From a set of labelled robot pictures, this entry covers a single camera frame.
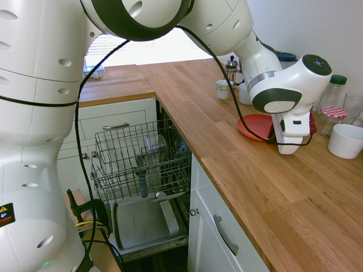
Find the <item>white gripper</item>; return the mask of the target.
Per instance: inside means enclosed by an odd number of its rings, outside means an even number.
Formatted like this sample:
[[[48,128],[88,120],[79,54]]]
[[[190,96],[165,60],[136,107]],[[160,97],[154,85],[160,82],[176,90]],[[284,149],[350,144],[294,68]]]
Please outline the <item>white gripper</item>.
[[[278,146],[281,154],[293,154],[303,140],[302,119],[288,113],[273,115],[267,143]]]

